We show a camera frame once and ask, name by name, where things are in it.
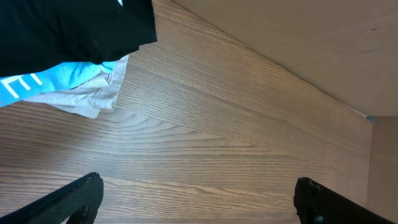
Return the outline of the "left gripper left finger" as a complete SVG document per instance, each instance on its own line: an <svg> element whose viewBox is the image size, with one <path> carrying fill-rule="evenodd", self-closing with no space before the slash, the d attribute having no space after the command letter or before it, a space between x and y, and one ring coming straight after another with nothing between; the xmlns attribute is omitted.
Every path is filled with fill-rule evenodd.
<svg viewBox="0 0 398 224"><path fill-rule="evenodd" d="M1 224L93 224L103 195L103 179L92 172L1 217Z"/></svg>

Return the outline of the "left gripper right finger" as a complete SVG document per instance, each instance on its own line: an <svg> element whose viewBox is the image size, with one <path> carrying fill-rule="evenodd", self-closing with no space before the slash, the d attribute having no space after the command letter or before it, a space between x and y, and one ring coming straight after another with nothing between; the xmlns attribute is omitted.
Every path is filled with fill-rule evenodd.
<svg viewBox="0 0 398 224"><path fill-rule="evenodd" d="M308 177L297 180L294 207L301 224L393 224Z"/></svg>

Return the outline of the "black polo shirt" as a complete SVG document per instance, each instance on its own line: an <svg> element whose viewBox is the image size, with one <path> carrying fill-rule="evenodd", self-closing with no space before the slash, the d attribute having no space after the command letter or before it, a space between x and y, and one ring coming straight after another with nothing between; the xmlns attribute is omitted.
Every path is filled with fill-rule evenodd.
<svg viewBox="0 0 398 224"><path fill-rule="evenodd" d="M151 0L1 0L1 76L113 62L157 41Z"/></svg>

